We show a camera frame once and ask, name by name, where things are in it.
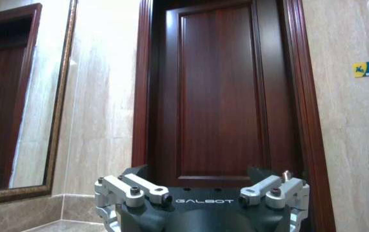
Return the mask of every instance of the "bolt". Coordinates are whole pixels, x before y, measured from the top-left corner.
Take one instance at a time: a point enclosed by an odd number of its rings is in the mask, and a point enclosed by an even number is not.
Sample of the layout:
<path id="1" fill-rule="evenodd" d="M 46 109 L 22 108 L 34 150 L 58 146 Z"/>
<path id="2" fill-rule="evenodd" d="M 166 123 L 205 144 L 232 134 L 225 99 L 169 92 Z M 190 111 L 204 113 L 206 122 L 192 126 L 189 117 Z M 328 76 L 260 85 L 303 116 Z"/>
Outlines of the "bolt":
<path id="1" fill-rule="evenodd" d="M 173 196 L 170 196 L 169 194 L 165 194 L 162 196 L 162 207 L 170 206 L 172 202 L 173 202 Z"/>
<path id="2" fill-rule="evenodd" d="M 243 205 L 243 207 L 247 208 L 248 205 L 249 205 L 249 199 L 248 199 L 248 197 L 240 196 L 239 200 L 240 200 L 240 204 Z"/>
<path id="3" fill-rule="evenodd" d="M 273 188 L 273 190 L 271 190 L 271 193 L 276 196 L 280 197 L 283 194 L 283 191 L 280 188 Z"/>
<path id="4" fill-rule="evenodd" d="M 285 171 L 284 173 L 283 173 L 283 178 L 284 178 L 284 182 L 287 182 L 287 181 L 289 181 L 292 178 L 293 178 L 293 173 L 291 172 L 291 171 Z"/>
<path id="5" fill-rule="evenodd" d="M 141 193 L 140 187 L 134 186 L 134 187 L 130 188 L 130 194 L 133 196 L 138 195 L 140 193 Z"/>

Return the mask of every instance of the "gold mirror frame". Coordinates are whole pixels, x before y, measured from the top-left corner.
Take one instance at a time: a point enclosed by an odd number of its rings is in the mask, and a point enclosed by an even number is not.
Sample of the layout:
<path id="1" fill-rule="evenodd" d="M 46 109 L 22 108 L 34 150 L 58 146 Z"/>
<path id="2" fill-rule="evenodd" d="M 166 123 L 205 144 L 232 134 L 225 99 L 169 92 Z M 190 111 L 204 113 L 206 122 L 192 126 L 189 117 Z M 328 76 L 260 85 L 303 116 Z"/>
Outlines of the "gold mirror frame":
<path id="1" fill-rule="evenodd" d="M 60 70 L 60 78 L 58 78 L 58 88 L 56 93 L 56 109 L 54 109 L 54 118 L 53 118 L 53 124 L 52 124 L 52 132 L 50 132 L 44 185 L 0 190 L 0 202 L 10 202 L 10 201 L 26 199 L 26 198 L 50 195 L 53 191 L 56 158 L 57 158 L 57 151 L 58 151 L 61 122 L 62 122 L 64 103 L 65 103 L 65 91 L 66 91 L 69 64 L 70 64 L 73 38 L 74 38 L 77 4 L 78 4 L 78 0 L 70 0 L 69 19 L 68 19 L 64 54 L 62 54 L 61 70 Z"/>

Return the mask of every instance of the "door frame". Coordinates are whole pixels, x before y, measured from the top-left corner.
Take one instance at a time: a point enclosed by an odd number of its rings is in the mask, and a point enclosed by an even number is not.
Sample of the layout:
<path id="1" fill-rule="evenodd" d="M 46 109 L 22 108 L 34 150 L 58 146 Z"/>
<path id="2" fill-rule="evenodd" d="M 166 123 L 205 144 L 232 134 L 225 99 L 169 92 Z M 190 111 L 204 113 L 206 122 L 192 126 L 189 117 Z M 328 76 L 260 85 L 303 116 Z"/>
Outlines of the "door frame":
<path id="1" fill-rule="evenodd" d="M 315 88 L 313 66 L 307 35 L 303 0 L 281 0 L 284 4 L 285 43 L 295 83 L 304 168 L 312 186 L 312 222 L 316 231 L 336 231 L 332 194 L 325 160 L 323 130 Z M 136 101 L 132 165 L 148 163 L 150 57 L 153 0 L 141 0 L 137 50 Z"/>

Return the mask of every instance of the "floor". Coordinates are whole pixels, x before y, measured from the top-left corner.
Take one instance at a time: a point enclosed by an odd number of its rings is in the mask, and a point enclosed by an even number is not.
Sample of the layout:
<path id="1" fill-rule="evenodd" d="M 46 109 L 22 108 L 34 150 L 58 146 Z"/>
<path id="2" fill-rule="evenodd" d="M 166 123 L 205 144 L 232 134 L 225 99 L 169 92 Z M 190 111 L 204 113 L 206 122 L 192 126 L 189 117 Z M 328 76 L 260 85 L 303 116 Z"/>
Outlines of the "floor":
<path id="1" fill-rule="evenodd" d="M 101 223 L 60 220 L 25 232 L 106 232 Z"/>

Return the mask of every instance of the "mirror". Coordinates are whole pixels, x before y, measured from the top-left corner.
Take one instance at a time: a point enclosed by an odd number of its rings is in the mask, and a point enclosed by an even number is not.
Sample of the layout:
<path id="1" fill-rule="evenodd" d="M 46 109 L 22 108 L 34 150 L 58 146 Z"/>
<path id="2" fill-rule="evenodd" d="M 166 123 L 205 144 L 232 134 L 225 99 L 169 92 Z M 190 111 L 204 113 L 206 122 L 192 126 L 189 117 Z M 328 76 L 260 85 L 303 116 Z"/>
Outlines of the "mirror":
<path id="1" fill-rule="evenodd" d="M 52 193 L 74 11 L 0 0 L 0 202 Z"/>

